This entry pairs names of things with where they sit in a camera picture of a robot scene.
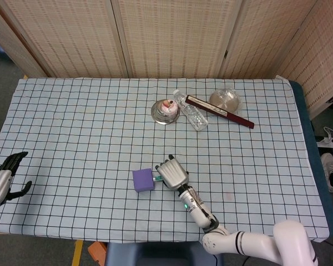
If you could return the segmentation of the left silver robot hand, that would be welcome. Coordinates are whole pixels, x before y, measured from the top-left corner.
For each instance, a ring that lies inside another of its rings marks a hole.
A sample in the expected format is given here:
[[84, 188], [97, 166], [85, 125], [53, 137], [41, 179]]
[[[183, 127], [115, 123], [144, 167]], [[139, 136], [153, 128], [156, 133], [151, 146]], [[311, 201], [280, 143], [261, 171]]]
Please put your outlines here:
[[31, 188], [32, 181], [28, 181], [22, 190], [11, 192], [11, 183], [19, 168], [20, 162], [28, 155], [28, 152], [19, 152], [8, 156], [0, 165], [0, 206], [7, 201], [23, 197]]

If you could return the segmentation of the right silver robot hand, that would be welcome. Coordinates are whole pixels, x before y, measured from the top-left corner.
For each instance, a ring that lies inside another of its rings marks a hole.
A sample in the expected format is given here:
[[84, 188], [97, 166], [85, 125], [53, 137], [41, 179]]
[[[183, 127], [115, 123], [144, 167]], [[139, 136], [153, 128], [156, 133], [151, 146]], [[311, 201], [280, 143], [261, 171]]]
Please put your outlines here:
[[169, 155], [163, 163], [156, 165], [155, 169], [161, 175], [165, 185], [172, 191], [177, 191], [181, 186], [189, 183], [188, 172], [173, 155]]

